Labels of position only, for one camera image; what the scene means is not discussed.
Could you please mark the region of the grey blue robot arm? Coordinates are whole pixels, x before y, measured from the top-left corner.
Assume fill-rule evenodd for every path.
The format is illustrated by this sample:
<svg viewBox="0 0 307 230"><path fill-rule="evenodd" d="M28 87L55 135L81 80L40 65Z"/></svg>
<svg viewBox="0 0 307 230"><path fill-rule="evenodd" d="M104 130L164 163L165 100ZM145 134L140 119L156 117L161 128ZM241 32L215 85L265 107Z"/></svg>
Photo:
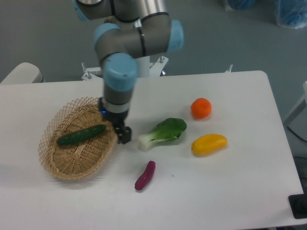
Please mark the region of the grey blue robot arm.
<svg viewBox="0 0 307 230"><path fill-rule="evenodd" d="M139 77L137 59L182 48L184 30L169 17L163 0L74 0L78 17L84 21L113 17L132 28L104 22L94 32L94 49L104 79L99 110L112 123L118 142L131 140L125 126L134 85Z"/></svg>

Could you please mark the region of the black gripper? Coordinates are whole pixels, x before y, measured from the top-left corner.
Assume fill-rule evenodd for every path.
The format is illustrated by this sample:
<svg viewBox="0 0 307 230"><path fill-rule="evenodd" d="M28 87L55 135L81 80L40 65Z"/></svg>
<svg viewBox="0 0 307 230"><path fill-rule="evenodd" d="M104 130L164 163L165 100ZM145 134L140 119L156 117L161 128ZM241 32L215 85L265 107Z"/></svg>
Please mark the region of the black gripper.
<svg viewBox="0 0 307 230"><path fill-rule="evenodd" d="M103 116L103 120L112 123L115 129L123 130L116 132L118 137L118 144L127 144L131 141L131 128L125 126L125 119L129 112L129 103L112 104L100 97L98 100L98 110Z"/></svg>

